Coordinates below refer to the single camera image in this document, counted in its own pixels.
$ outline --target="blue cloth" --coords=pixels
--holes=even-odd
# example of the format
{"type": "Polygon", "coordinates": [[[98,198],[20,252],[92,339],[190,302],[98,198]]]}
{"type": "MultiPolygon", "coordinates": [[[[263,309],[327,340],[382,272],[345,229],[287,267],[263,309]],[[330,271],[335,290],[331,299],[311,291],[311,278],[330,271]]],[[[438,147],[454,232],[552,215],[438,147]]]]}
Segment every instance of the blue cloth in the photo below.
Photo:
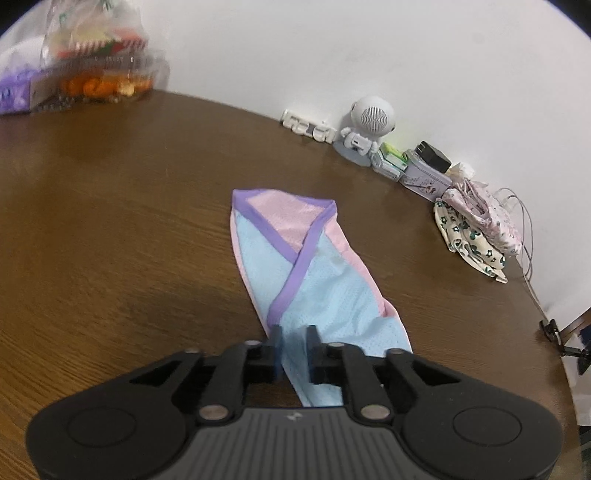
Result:
{"type": "MultiPolygon", "coordinates": [[[[266,318],[293,266],[250,220],[239,212],[235,215],[246,276],[257,310],[266,318]]],[[[340,388],[310,383],[307,326],[316,325],[324,343],[352,343],[367,355],[383,356],[388,348],[411,350],[400,319],[380,316],[367,282],[342,258],[324,232],[280,325],[284,334],[283,368],[306,407],[343,404],[340,388]]]]}

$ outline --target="black charger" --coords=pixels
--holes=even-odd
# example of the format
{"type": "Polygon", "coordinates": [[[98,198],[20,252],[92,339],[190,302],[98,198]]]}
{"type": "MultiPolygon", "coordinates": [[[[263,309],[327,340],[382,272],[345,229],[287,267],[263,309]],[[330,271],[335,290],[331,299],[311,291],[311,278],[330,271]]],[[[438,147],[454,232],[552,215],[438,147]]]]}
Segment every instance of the black charger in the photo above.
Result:
{"type": "Polygon", "coordinates": [[[419,143],[414,151],[427,165],[441,173],[447,172],[449,167],[452,166],[452,162],[443,153],[427,142],[419,143]]]}

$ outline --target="white cable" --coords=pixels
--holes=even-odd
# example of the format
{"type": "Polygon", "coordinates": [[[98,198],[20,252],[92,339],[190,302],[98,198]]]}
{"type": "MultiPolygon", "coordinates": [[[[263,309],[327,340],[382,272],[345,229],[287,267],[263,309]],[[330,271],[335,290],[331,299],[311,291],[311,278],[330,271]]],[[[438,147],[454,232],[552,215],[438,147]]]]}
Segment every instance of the white cable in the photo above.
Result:
{"type": "Polygon", "coordinates": [[[525,280],[525,285],[527,286],[527,289],[530,291],[531,298],[533,299],[535,305],[538,307],[538,310],[544,316],[544,318],[546,320],[548,320],[548,317],[546,316],[546,313],[540,304],[540,300],[538,299],[538,296],[535,294],[534,289],[531,287],[531,283],[530,283],[532,276],[534,274],[534,224],[531,220],[530,211],[527,209],[527,207],[525,206],[525,203],[523,203],[523,201],[519,198],[519,196],[510,188],[507,188],[507,187],[500,188],[493,194],[493,196],[499,201],[499,203],[503,207],[505,207],[507,205],[507,201],[512,198],[516,199],[517,202],[519,203],[519,205],[521,206],[521,219],[522,219],[522,231],[523,231],[523,238],[521,239],[521,273],[523,274],[523,278],[525,280]],[[510,192],[511,195],[509,195],[507,198],[505,198],[505,200],[503,200],[501,202],[497,198],[496,195],[503,190],[510,192]],[[527,247],[525,246],[525,214],[526,213],[527,213],[527,216],[530,220],[531,250],[528,250],[527,247]],[[524,270],[524,266],[523,266],[523,254],[524,253],[527,256],[527,260],[528,260],[527,270],[524,270]]]}

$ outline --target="round wooden table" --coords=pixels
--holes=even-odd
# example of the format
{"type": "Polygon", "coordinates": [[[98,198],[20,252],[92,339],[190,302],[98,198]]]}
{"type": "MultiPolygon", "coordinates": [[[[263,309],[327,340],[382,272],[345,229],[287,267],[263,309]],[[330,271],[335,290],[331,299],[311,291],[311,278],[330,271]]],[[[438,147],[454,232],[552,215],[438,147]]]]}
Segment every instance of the round wooden table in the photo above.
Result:
{"type": "MultiPolygon", "coordinates": [[[[40,408],[172,352],[261,338],[232,253],[232,189],[336,200],[351,246],[415,353],[549,408],[553,479],[580,476],[566,377],[509,283],[451,254],[432,204],[271,119],[170,93],[0,119],[0,478],[36,478],[24,431],[40,408]]],[[[296,405],[290,385],[249,401],[296,405]]]]}

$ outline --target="orange snack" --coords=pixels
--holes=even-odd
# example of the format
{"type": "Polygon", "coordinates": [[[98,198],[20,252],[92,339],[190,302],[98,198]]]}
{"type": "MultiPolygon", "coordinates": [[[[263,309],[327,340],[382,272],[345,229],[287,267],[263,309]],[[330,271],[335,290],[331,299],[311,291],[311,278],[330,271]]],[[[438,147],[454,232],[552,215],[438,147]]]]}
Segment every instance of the orange snack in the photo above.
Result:
{"type": "Polygon", "coordinates": [[[79,97],[84,93],[84,84],[91,78],[87,73],[81,73],[68,82],[68,95],[79,97]]]}
{"type": "Polygon", "coordinates": [[[117,84],[117,93],[126,97],[131,97],[135,93],[135,86],[129,80],[123,79],[117,84]]]}
{"type": "Polygon", "coordinates": [[[83,92],[88,98],[107,98],[115,93],[117,84],[104,82],[98,78],[92,78],[84,83],[83,92]]]}

